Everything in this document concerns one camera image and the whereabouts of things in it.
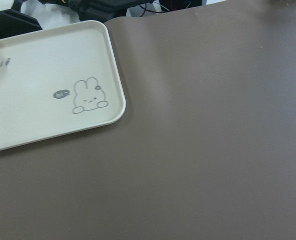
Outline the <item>beige tray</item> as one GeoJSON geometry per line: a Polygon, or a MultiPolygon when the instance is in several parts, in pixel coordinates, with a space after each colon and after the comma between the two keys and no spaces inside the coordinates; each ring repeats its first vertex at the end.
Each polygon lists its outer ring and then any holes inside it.
{"type": "Polygon", "coordinates": [[[0,151],[109,125],[125,108],[104,24],[0,39],[0,151]]]}

